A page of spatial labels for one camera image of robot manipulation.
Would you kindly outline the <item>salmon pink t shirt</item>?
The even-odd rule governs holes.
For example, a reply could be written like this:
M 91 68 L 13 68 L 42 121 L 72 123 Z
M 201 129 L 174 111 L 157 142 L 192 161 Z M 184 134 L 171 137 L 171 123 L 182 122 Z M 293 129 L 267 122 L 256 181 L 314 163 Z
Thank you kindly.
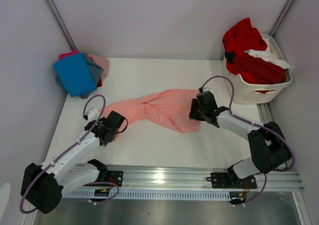
M 128 125 L 146 119 L 173 131 L 192 133 L 200 128 L 200 121 L 189 119 L 196 95 L 197 90 L 174 89 L 123 100 L 106 106 L 103 117 L 115 111 L 127 119 Z

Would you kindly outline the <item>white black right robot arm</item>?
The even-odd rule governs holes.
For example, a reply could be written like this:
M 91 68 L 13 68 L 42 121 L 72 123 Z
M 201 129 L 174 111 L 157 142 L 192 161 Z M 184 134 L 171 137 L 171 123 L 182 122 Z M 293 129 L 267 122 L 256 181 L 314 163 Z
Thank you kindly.
M 218 107 L 209 91 L 192 99 L 189 118 L 228 130 L 248 142 L 251 156 L 228 168 L 227 182 L 232 187 L 239 187 L 250 175 L 267 174 L 294 157 L 278 124 L 252 122 L 230 108 Z

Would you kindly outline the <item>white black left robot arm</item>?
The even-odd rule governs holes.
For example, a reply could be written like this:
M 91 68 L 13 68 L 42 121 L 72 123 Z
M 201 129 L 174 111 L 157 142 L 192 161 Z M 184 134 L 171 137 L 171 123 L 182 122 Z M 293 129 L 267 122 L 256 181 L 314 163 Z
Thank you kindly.
M 40 165 L 29 164 L 23 175 L 20 211 L 28 214 L 23 208 L 24 201 L 28 201 L 35 211 L 47 214 L 66 195 L 82 186 L 105 186 L 103 194 L 109 194 L 112 188 L 120 188 L 121 171 L 108 171 L 107 165 L 97 159 L 91 159 L 82 166 L 76 164 L 93 150 L 113 142 L 123 132 L 120 129 L 123 124 L 128 125 L 127 119 L 111 111 L 107 117 L 89 122 L 76 142 L 57 156 Z

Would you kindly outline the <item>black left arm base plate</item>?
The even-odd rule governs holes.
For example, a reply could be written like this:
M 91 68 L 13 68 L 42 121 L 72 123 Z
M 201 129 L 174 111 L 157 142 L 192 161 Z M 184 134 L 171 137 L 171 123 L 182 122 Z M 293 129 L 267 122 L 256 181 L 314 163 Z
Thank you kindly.
M 120 170 L 108 170 L 107 172 L 102 172 L 98 176 L 97 180 L 86 184 L 86 186 L 111 186 L 109 183 L 116 184 L 118 187 L 122 186 L 124 172 Z

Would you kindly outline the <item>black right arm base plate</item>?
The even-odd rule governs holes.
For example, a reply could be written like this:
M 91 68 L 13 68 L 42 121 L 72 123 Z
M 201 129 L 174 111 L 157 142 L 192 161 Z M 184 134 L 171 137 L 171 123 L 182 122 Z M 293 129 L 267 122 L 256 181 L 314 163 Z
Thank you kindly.
M 238 178 L 235 174 L 226 172 L 213 172 L 206 181 L 211 183 L 214 189 L 257 189 L 256 179 L 250 175 L 244 179 Z

